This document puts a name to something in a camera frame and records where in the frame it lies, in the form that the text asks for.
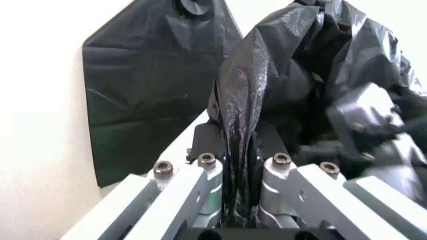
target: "black plastic sheet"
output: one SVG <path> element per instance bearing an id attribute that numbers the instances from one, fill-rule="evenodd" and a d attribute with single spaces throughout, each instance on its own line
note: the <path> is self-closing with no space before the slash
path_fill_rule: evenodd
<path id="1" fill-rule="evenodd" d="M 152 167 L 207 107 L 219 67 L 241 39 L 224 0 L 135 0 L 85 41 L 99 186 Z"/>
<path id="2" fill-rule="evenodd" d="M 295 153 L 333 131 L 325 110 L 334 100 L 368 82 L 388 90 L 404 121 L 427 114 L 426 91 L 393 32 L 347 2 L 300 0 L 258 23 L 221 66 L 209 100 L 229 155 L 223 221 L 256 222 L 247 155 L 259 121 Z M 425 152 L 427 132 L 413 136 Z"/>

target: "screw head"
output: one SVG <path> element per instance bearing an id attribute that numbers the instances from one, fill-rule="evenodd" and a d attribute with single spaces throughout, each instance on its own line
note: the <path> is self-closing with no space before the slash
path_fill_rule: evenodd
<path id="1" fill-rule="evenodd" d="M 191 156 L 192 156 L 192 149 L 191 148 L 187 148 L 187 154 L 185 155 L 185 158 L 186 158 L 187 162 L 191 161 Z"/>
<path id="2" fill-rule="evenodd" d="M 329 176 L 336 176 L 340 173 L 340 168 L 335 163 L 329 161 L 320 163 L 320 169 L 322 169 Z"/>
<path id="3" fill-rule="evenodd" d="M 197 158 L 198 166 L 204 168 L 205 170 L 215 168 L 216 161 L 217 159 L 215 159 L 215 155 L 210 152 L 202 153 Z"/>
<path id="4" fill-rule="evenodd" d="M 273 156 L 273 166 L 280 168 L 291 164 L 291 157 L 283 152 L 278 152 Z"/>
<path id="5" fill-rule="evenodd" d="M 168 179 L 174 173 L 174 167 L 169 161 L 158 161 L 153 167 L 154 177 L 156 179 Z"/>

